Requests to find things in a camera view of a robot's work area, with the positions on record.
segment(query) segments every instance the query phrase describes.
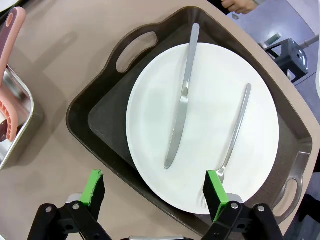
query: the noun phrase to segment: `knife blade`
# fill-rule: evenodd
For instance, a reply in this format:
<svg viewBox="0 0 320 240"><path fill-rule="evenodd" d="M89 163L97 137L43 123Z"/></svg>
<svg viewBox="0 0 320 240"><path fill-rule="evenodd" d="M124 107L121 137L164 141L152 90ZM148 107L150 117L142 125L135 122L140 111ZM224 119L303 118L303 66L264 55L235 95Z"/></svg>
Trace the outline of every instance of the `knife blade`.
<svg viewBox="0 0 320 240"><path fill-rule="evenodd" d="M174 162L181 138L183 135L185 122L187 118L187 110L188 110L188 93L189 93L189 82L191 79L192 68L194 65L197 43L199 38L200 26L198 23L194 23L191 30L190 36L190 44L188 46L188 55L186 59L186 66L181 90L181 97L178 104L177 114L173 123L173 130L170 139L169 150L164 162L164 168L169 169Z"/></svg>

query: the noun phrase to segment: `green tape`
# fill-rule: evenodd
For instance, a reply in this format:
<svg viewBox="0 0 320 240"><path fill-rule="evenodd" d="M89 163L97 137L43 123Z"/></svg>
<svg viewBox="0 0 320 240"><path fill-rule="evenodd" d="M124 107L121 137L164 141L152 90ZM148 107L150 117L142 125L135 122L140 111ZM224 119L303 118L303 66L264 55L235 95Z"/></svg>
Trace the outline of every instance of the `green tape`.
<svg viewBox="0 0 320 240"><path fill-rule="evenodd" d="M86 184L84 192L82 193L82 196L79 200L85 206L91 205L91 200L94 195L97 182L101 178L101 176L102 176L101 170L97 170L97 169L92 170L88 183Z"/></svg>
<svg viewBox="0 0 320 240"><path fill-rule="evenodd" d="M218 219L221 210L226 206L226 204L229 202L229 197L216 173L215 170L209 170L207 171L210 177L210 180L212 182L212 185L214 187L214 190L220 200L220 205L218 207L218 210L216 212L215 218L214 218L214 222Z"/></svg>

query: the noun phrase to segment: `hand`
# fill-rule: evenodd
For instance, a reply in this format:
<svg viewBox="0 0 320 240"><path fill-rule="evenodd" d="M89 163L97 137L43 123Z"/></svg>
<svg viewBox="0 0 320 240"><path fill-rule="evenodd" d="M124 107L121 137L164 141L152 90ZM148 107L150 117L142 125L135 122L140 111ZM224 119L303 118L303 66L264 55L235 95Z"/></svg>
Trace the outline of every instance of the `hand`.
<svg viewBox="0 0 320 240"><path fill-rule="evenodd" d="M248 14L258 7L254 0L221 0L222 6L236 14Z"/></svg>

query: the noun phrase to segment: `person's finger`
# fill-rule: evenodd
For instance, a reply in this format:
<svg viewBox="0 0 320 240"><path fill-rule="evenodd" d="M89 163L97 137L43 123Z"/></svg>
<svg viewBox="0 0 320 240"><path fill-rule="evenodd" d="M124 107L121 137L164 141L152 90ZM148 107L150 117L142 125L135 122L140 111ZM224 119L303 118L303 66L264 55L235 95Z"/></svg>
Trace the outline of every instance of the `person's finger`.
<svg viewBox="0 0 320 240"><path fill-rule="evenodd" d="M244 12L247 12L244 8L240 8L239 10L235 11L236 14L242 14Z"/></svg>
<svg viewBox="0 0 320 240"><path fill-rule="evenodd" d="M239 9L240 9L240 7L237 6L237 5L234 5L234 4L231 7L228 8L228 10L230 12L235 12L235 11L238 11Z"/></svg>
<svg viewBox="0 0 320 240"><path fill-rule="evenodd" d="M233 4L234 4L234 0L223 0L223 1L222 1L222 6L223 6L225 9L230 8Z"/></svg>

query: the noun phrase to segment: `beige table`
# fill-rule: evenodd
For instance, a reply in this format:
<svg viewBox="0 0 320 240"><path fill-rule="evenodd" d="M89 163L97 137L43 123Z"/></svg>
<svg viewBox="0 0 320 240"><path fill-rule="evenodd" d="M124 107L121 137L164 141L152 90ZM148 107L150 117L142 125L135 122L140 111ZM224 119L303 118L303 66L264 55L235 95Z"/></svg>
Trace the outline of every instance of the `beige table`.
<svg viewBox="0 0 320 240"><path fill-rule="evenodd" d="M92 169L102 169L105 176L99 222L113 239L176 234L200 238L100 163L69 133L65 120L71 101L102 70L126 33L192 5L207 11L250 46L307 122L319 149L319 125L296 89L279 69L273 70L273 61L247 34L205 0L36 0L26 8L27 18L9 64L43 106L46 117L16 166L0 172L0 234L5 239L26 239L38 207L43 203L63 206L70 194L84 189ZM311 153L304 191L317 154ZM281 224L283 232L291 219Z"/></svg>

